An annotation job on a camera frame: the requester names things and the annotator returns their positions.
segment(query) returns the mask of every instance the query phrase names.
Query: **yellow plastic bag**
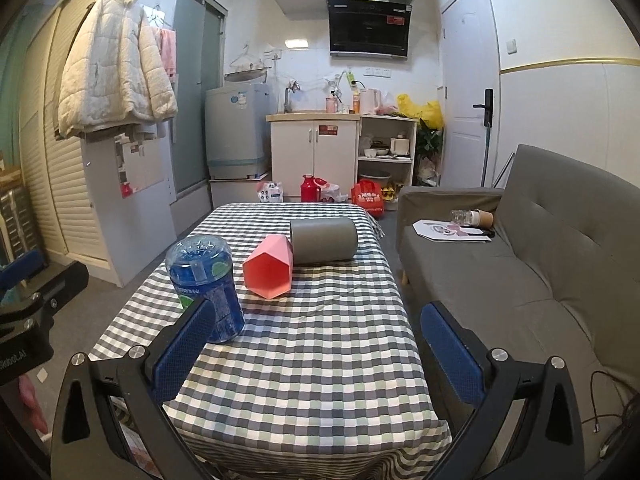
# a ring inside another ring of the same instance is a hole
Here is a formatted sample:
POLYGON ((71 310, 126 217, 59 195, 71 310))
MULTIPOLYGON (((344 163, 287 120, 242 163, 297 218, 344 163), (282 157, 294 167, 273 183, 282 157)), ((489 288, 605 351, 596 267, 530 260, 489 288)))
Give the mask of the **yellow plastic bag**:
POLYGON ((441 130, 444 127, 442 110, 440 110, 440 103, 437 101, 429 101, 423 106, 418 106, 411 101, 407 94, 402 94, 398 96, 398 108, 400 113, 412 119, 422 119, 428 127, 434 130, 441 130))

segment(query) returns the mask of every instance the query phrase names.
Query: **wall light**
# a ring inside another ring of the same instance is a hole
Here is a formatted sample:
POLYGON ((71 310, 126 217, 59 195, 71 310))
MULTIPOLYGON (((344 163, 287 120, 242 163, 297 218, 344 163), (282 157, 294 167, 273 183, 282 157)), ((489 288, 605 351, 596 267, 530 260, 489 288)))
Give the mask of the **wall light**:
POLYGON ((309 42, 307 40, 286 40, 284 44, 288 49, 292 48, 309 48, 309 42))

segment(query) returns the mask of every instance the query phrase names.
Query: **screw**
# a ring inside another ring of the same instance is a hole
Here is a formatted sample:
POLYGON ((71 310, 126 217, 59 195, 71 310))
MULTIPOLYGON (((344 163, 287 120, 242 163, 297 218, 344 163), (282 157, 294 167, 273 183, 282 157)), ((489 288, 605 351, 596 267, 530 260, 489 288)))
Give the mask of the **screw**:
POLYGON ((71 364, 73 366, 79 366, 84 363, 84 354, 76 354, 71 358, 71 364))
POLYGON ((507 354, 507 351, 502 348, 494 348, 491 350, 491 357, 496 361, 506 361, 509 358, 509 354, 507 354))
POLYGON ((553 368, 557 368, 558 370, 562 370, 564 368, 564 359, 561 357, 555 356, 551 358, 551 365, 553 368))
POLYGON ((143 346, 138 345, 129 349, 129 357, 131 357, 132 359, 138 359, 139 357, 142 357, 144 354, 145 354, 145 347, 143 346))

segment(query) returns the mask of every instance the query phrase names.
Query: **potted plant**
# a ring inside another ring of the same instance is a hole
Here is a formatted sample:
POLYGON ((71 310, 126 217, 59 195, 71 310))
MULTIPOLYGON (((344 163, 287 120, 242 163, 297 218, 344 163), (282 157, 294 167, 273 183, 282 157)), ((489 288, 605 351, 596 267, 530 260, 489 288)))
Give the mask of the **potted plant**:
POLYGON ((441 130, 430 128, 424 120, 420 119, 415 137, 415 185, 420 186, 424 182, 424 174, 429 173, 429 169, 432 170, 433 174, 436 173, 442 151, 442 139, 441 130))

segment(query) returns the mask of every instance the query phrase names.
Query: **white cabinet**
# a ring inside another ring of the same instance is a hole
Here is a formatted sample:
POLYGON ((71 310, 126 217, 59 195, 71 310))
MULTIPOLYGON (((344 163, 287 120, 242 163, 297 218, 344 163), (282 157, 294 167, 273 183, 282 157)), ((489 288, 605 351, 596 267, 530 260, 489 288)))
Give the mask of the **white cabinet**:
POLYGON ((273 180, 282 183, 285 194, 300 196, 302 176, 313 174, 313 141, 313 121, 271 123, 273 180))
POLYGON ((271 123, 273 180, 284 194, 300 196, 302 176, 313 174, 348 194, 355 183, 358 121, 271 123))

